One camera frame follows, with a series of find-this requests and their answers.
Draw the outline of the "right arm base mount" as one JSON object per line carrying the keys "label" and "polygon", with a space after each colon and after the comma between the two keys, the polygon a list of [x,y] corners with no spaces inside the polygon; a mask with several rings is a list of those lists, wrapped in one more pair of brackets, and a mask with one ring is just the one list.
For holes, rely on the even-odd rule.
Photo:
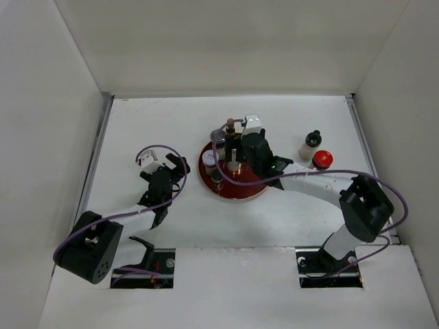
{"label": "right arm base mount", "polygon": [[303,289],[362,288],[357,255],[350,251],[341,260],[333,260],[316,249],[296,252],[299,284]]}

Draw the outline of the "white bottle black cap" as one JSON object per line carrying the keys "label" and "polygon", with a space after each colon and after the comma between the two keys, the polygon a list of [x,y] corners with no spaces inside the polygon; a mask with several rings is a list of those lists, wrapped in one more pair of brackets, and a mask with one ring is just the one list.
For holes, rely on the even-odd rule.
{"label": "white bottle black cap", "polygon": [[311,160],[322,143],[322,136],[319,130],[314,130],[305,137],[305,141],[299,149],[299,155],[304,160]]}

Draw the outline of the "small yellow label sauce bottle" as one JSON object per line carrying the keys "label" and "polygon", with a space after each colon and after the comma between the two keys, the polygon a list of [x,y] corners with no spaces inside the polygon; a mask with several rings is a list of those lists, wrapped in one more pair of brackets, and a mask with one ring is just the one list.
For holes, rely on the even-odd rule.
{"label": "small yellow label sauce bottle", "polygon": [[235,120],[233,118],[227,120],[225,131],[227,137],[232,138],[236,135]]}

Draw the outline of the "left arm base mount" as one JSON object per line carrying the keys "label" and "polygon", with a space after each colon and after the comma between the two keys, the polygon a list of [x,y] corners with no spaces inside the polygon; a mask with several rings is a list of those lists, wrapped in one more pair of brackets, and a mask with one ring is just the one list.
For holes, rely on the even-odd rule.
{"label": "left arm base mount", "polygon": [[131,236],[117,252],[110,277],[112,289],[172,289],[176,268],[175,249],[157,249],[154,244]]}

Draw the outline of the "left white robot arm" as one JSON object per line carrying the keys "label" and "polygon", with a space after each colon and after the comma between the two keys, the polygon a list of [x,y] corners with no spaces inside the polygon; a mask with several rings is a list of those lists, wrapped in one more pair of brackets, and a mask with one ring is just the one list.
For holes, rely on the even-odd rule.
{"label": "left white robot arm", "polygon": [[[154,246],[137,234],[162,224],[190,172],[186,158],[177,151],[170,149],[165,157],[170,166],[159,161],[154,150],[140,151],[136,163],[141,168],[140,177],[148,183],[146,192],[127,210],[110,215],[83,212],[53,254],[56,266],[91,284],[100,283],[111,269],[125,273],[150,271],[154,265]],[[129,250],[119,251],[124,240],[136,241],[145,250],[138,249],[129,259]]]}

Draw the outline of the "jar with white red lid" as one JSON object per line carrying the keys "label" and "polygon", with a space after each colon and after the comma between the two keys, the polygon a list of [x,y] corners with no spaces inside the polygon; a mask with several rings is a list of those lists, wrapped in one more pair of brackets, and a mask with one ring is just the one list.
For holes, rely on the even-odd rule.
{"label": "jar with white red lid", "polygon": [[205,174],[208,176],[211,176],[212,172],[216,169],[214,155],[217,155],[217,152],[212,149],[202,154],[202,164],[204,165]]}

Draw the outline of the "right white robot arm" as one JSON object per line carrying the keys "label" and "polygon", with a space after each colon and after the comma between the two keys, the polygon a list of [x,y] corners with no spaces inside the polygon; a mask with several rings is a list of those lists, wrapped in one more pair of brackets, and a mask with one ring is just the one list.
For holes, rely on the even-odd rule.
{"label": "right white robot arm", "polygon": [[289,158],[275,156],[263,132],[241,135],[237,156],[260,184],[302,193],[342,211],[342,226],[321,245],[314,261],[325,271],[336,270],[357,246],[373,242],[394,212],[375,177],[356,171],[307,169]]}

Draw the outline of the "silver lid tall canister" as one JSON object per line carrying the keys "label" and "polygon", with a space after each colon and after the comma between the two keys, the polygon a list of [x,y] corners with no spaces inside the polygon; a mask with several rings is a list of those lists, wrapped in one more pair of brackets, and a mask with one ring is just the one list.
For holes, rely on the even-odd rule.
{"label": "silver lid tall canister", "polygon": [[231,160],[226,163],[226,168],[230,172],[233,172],[233,173],[237,172],[239,170],[239,167],[240,167],[240,162],[237,161],[236,156],[237,156],[237,150],[232,149],[231,150]]}

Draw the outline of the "red lid sauce jar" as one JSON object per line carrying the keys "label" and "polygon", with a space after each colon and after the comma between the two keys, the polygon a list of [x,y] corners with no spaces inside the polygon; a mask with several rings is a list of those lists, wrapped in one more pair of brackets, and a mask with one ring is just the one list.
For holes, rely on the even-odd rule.
{"label": "red lid sauce jar", "polygon": [[327,170],[333,164],[333,155],[326,150],[317,151],[311,160],[310,169]]}

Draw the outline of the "salt grinder black cap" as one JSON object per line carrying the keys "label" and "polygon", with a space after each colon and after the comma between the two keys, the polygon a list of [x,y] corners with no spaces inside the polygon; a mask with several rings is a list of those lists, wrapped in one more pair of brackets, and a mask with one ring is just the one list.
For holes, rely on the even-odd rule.
{"label": "salt grinder black cap", "polygon": [[226,157],[225,144],[226,133],[224,130],[213,130],[210,134],[212,143],[216,144],[216,150],[219,156],[219,160],[224,160]]}

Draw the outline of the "small black cap pepper bottle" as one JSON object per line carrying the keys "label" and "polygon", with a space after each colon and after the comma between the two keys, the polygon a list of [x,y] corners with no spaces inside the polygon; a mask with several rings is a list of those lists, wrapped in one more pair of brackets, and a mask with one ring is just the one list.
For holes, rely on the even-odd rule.
{"label": "small black cap pepper bottle", "polygon": [[213,184],[213,189],[215,191],[220,191],[223,189],[223,176],[222,174],[217,170],[213,170],[211,173],[211,181]]}

